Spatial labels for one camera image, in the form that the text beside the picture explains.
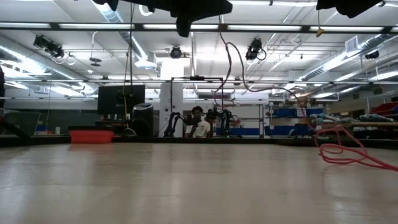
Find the black monitor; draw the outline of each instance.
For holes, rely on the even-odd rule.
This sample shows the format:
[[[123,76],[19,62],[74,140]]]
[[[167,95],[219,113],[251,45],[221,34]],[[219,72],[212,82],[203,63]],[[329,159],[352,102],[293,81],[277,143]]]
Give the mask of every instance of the black monitor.
[[[127,113],[139,103],[145,103],[145,85],[124,87]],[[124,114],[123,86],[101,86],[98,92],[98,114]]]

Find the ceiling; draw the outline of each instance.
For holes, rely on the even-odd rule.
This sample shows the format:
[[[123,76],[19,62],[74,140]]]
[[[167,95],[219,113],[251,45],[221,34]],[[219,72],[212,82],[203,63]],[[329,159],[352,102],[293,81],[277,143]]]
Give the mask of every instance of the ceiling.
[[[130,20],[130,4],[121,1],[118,6],[119,15],[125,22]],[[321,25],[337,26],[395,26],[398,13],[395,7],[374,6],[354,19],[348,19],[336,13],[335,9],[322,10],[319,14]],[[2,0],[0,7],[0,21],[19,22],[106,22],[95,5],[89,0],[56,0],[56,1],[18,1]],[[139,7],[134,10],[133,21],[136,23],[174,23],[175,19],[165,11],[156,10],[153,15],[143,16]],[[207,18],[201,23],[219,23],[218,17]],[[224,22],[229,24],[318,24],[318,11],[315,7],[291,7],[268,5],[235,5],[233,12],[224,16]],[[69,71],[84,78],[99,79],[108,76],[110,79],[123,79],[126,71],[127,43],[117,32],[99,32],[95,35],[91,53],[91,37],[93,32],[66,32],[66,31],[37,31],[37,30],[0,30],[0,35],[18,43],[26,49],[50,58],[43,50],[34,47],[36,35],[44,35],[50,40],[62,44],[63,49],[76,58],[74,65],[62,64]],[[179,45],[187,58],[180,59],[184,64],[185,75],[191,75],[190,56],[192,55],[192,39],[178,36],[176,32],[135,32],[134,36],[139,45],[146,52],[153,52],[158,58],[159,65],[168,57],[169,49]],[[345,42],[354,37],[354,34],[284,34],[276,33],[224,33],[223,37],[234,43],[242,57],[247,51],[253,38],[261,38],[266,45],[267,58],[265,61],[250,66],[244,62],[247,76],[250,80],[296,80],[303,71],[327,61],[330,57],[345,50]],[[374,35],[358,35],[362,42]],[[197,47],[196,75],[206,77],[224,77],[228,70],[228,57],[224,44],[216,32],[196,32]],[[395,55],[398,50],[394,39],[380,47],[382,60]],[[93,67],[89,61],[91,57],[102,60],[100,67]],[[231,50],[233,60],[231,77],[241,76],[241,64],[238,54]],[[317,81],[334,80],[342,75],[376,63],[376,60],[360,60],[356,57],[349,62],[333,68],[330,72],[317,77]],[[155,72],[133,68],[136,74],[134,79],[157,79]],[[267,85],[256,85],[261,88]],[[158,84],[150,84],[149,88],[157,88]],[[199,86],[199,88],[216,88],[213,86]]]

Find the white shirt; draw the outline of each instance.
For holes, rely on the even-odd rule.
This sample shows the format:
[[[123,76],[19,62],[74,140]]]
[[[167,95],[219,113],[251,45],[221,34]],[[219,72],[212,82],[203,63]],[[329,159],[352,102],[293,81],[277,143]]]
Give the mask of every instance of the white shirt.
[[[193,125],[187,126],[187,130],[185,131],[186,134],[190,134]],[[193,138],[206,138],[207,132],[210,131],[210,124],[207,121],[200,121],[198,123],[197,129],[192,134]]]

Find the red plastic tub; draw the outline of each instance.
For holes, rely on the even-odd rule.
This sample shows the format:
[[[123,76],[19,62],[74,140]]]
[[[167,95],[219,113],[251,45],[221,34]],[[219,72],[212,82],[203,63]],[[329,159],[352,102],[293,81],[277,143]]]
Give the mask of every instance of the red plastic tub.
[[[108,127],[69,127],[72,144],[112,143],[113,128]]]

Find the pink cable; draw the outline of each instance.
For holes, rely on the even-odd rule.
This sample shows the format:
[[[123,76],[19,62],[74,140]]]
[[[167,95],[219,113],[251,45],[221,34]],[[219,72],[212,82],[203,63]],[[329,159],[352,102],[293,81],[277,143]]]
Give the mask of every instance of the pink cable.
[[[348,147],[342,146],[341,145],[341,139],[340,139],[340,131],[346,133],[346,135],[351,138],[352,140],[354,140],[354,142],[356,142],[361,150],[357,150],[357,149],[350,149]],[[337,136],[337,141],[338,144],[322,144],[321,146],[319,146],[318,144],[318,135],[321,133],[327,133],[327,132],[335,132],[336,136]],[[368,154],[367,150],[365,149],[365,147],[363,146],[363,144],[357,140],[356,138],[354,138],[354,136],[349,133],[347,130],[345,130],[344,127],[342,127],[342,125],[337,125],[334,128],[329,128],[329,129],[323,129],[318,131],[315,134],[315,145],[317,145],[317,147],[319,148],[319,155],[322,157],[322,159],[325,162],[331,163],[331,164],[339,164],[339,165],[347,165],[347,164],[352,164],[352,163],[359,163],[365,166],[369,166],[369,167],[375,167],[375,168],[380,168],[380,169],[389,169],[389,170],[394,170],[398,172],[398,167],[397,166],[393,166],[390,165],[386,162],[380,161],[379,159],[376,159],[375,157],[372,157]],[[330,151],[327,149],[338,149],[338,151]],[[349,151],[349,152],[355,152],[359,155],[362,156],[361,159],[352,159],[352,158],[332,158],[332,157],[328,157],[327,155],[325,155],[325,153],[330,153],[330,154],[341,154],[344,151]],[[368,163],[368,162],[364,162],[365,160],[369,160],[372,161],[373,163]]]

